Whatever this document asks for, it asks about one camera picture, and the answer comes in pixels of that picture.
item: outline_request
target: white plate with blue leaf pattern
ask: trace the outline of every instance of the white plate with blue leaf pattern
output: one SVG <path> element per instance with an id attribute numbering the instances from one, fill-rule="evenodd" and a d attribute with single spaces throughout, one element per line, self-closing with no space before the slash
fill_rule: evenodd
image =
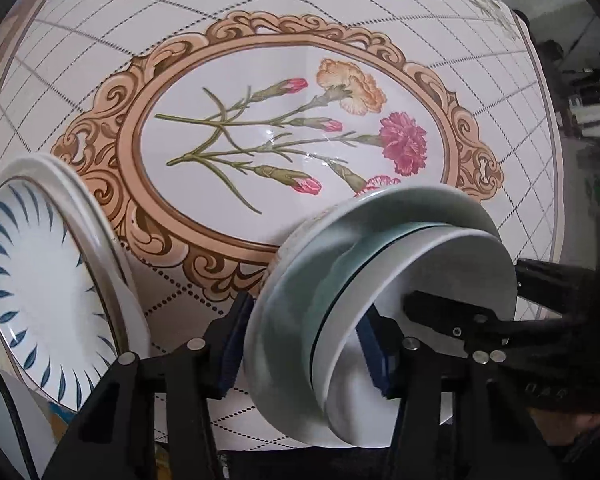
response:
<path id="1" fill-rule="evenodd" d="M 24 373 L 77 411 L 126 341 L 59 199 L 29 178 L 0 184 L 0 333 Z"/>

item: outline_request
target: metal screw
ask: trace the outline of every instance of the metal screw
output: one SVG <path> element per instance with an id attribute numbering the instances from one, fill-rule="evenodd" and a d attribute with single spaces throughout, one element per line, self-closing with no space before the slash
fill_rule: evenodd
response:
<path id="1" fill-rule="evenodd" d="M 481 365 L 485 365 L 489 362 L 489 354 L 487 354 L 487 352 L 483 352 L 482 350 L 476 350 L 474 352 L 474 361 L 480 363 Z"/>
<path id="2" fill-rule="evenodd" d="M 125 352 L 118 358 L 118 362 L 123 366 L 129 365 L 135 360 L 136 354 L 134 354 L 133 352 Z"/>
<path id="3" fill-rule="evenodd" d="M 407 350 L 417 350 L 420 348 L 420 340 L 415 337 L 405 337 L 402 340 L 402 346 Z"/>
<path id="4" fill-rule="evenodd" d="M 206 345 L 206 342 L 201 337 L 195 337 L 187 343 L 189 350 L 202 350 Z"/>
<path id="5" fill-rule="evenodd" d="M 497 363 L 501 363 L 504 359 L 507 358 L 507 355 L 502 350 L 494 350 L 489 354 L 489 357 L 492 361 L 496 361 Z"/>

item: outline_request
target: ornate frame pattern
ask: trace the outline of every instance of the ornate frame pattern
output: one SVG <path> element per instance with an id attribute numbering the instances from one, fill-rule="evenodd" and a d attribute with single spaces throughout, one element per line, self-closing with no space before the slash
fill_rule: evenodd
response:
<path id="1" fill-rule="evenodd" d="M 476 200 L 492 197 L 504 175 L 479 139 L 478 123 L 431 69 L 408 61 L 390 38 L 324 19 L 234 11 L 204 34 L 173 36 L 105 80 L 93 108 L 76 118 L 52 153 L 71 165 L 104 209 L 116 233 L 142 261 L 182 264 L 209 300 L 256 294 L 276 245 L 240 240 L 196 223 L 153 188 L 139 160 L 139 136 L 155 102 L 201 64 L 250 48 L 307 44 L 369 64 L 398 82 L 431 113 L 445 160 L 441 181 Z"/>

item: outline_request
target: stack of plates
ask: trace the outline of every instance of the stack of plates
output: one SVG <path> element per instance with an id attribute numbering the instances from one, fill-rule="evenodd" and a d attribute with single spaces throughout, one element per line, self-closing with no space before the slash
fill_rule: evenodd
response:
<path id="1" fill-rule="evenodd" d="M 32 154 L 0 174 L 0 334 L 24 382 L 77 411 L 149 331 L 124 251 L 78 176 Z"/>
<path id="2" fill-rule="evenodd" d="M 311 446 L 387 447 L 399 399 L 369 375 L 356 327 L 375 305 L 441 353 L 461 338 L 402 311 L 414 290 L 476 304 L 512 319 L 516 276 L 487 212 L 450 186 L 400 184 L 307 221 L 280 247 L 244 344 L 250 394 L 279 431 Z M 452 413 L 443 394 L 441 421 Z"/>

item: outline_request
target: black bracket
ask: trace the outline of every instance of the black bracket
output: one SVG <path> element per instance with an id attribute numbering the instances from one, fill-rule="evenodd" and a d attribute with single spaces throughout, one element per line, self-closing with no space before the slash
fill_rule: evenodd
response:
<path id="1" fill-rule="evenodd" d="M 206 400 L 234 385 L 252 309 L 253 298 L 239 294 L 203 338 L 165 356 L 121 355 L 69 425 L 43 480 L 154 480 L 156 393 L 167 395 L 172 478 L 222 479 Z"/>

